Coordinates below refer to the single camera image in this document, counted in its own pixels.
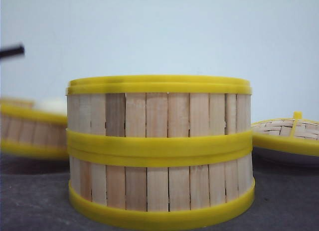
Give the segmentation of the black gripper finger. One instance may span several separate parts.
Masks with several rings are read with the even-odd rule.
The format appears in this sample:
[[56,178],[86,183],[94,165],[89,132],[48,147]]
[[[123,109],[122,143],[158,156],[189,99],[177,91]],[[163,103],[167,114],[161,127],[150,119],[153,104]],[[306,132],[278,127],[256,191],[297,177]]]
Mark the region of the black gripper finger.
[[23,44],[15,44],[7,47],[2,47],[0,49],[0,58],[10,58],[14,56],[20,56],[25,54],[25,49]]

